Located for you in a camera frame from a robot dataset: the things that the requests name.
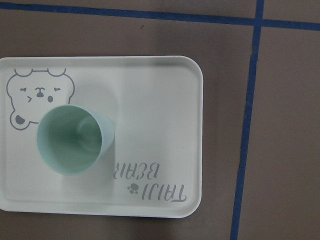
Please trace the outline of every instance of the blue tape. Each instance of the blue tape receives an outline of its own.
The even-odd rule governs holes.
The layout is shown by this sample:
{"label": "blue tape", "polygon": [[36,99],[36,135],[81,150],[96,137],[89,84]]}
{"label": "blue tape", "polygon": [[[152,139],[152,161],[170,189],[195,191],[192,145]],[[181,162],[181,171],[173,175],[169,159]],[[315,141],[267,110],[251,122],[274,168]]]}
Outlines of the blue tape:
{"label": "blue tape", "polygon": [[245,109],[244,109],[242,138],[241,138],[241,146],[240,146],[240,163],[239,163],[239,168],[238,168],[237,178],[236,178],[230,240],[238,239],[263,12],[264,12],[264,0],[257,0],[256,10],[255,10],[255,25],[253,28],[253,36],[252,36],[253,52],[250,58],[248,83],[246,88]]}
{"label": "blue tape", "polygon": [[81,7],[81,6],[54,6],[54,5],[42,5],[42,4],[15,4],[10,2],[0,2],[0,9],[24,10],[24,11],[36,11],[36,12],[48,12],[48,13],[65,13],[65,14],[86,14],[86,15],[127,17],[127,18],[139,18],[139,19],[173,20],[173,21],[186,21],[186,22],[198,22],[198,23],[232,24],[232,25],[245,25],[245,26],[253,26],[255,24],[255,20],[253,18],[169,13],[169,12],[156,12],[156,11],[103,9],[103,8],[90,8],[90,7]]}
{"label": "blue tape", "polygon": [[263,27],[283,28],[283,29],[300,29],[320,31],[320,23],[298,22],[298,21],[281,21],[281,20],[262,20]]}

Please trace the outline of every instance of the bear face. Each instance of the bear face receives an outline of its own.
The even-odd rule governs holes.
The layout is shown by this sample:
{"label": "bear face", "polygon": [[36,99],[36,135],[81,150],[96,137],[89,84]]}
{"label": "bear face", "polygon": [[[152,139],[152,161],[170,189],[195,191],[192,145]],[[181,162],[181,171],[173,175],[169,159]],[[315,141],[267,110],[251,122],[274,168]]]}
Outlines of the bear face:
{"label": "bear face", "polygon": [[37,124],[52,108],[69,104],[75,92],[75,84],[64,72],[54,75],[49,70],[31,70],[28,74],[15,74],[6,85],[13,112],[11,125],[17,130]]}

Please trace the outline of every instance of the bear nose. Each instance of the bear nose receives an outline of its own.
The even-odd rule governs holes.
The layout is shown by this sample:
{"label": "bear nose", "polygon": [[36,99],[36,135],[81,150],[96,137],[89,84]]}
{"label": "bear nose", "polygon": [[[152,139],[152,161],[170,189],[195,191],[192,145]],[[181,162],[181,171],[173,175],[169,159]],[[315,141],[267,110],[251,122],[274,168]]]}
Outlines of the bear nose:
{"label": "bear nose", "polygon": [[38,98],[42,98],[42,97],[44,96],[44,94],[43,94],[42,92],[38,92],[38,93],[36,94],[36,96],[37,96]]}
{"label": "bear nose", "polygon": [[41,90],[45,90],[44,87],[36,87],[35,90],[38,90],[39,89],[39,92],[36,94],[36,96],[38,98],[42,98],[44,96],[44,94],[41,92]]}

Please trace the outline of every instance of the plastic tray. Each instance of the plastic tray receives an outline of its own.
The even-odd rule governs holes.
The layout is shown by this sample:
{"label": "plastic tray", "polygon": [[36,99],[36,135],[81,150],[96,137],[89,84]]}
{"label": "plastic tray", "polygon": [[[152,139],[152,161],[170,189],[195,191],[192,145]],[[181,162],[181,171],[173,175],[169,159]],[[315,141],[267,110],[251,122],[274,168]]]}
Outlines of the plastic tray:
{"label": "plastic tray", "polygon": [[[72,176],[49,169],[36,145],[42,116],[68,103],[115,126],[103,159]],[[186,217],[201,201],[202,109],[202,72],[188,57],[2,58],[0,208]]]}

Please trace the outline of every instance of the cup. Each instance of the cup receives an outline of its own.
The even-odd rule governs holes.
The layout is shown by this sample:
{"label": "cup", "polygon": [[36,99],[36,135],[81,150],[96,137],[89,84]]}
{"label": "cup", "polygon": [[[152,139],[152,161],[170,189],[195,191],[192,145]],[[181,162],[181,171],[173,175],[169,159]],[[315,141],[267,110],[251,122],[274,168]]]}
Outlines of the cup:
{"label": "cup", "polygon": [[53,108],[42,118],[36,141],[42,159],[52,170],[76,175],[97,162],[114,138],[109,118],[67,104]]}

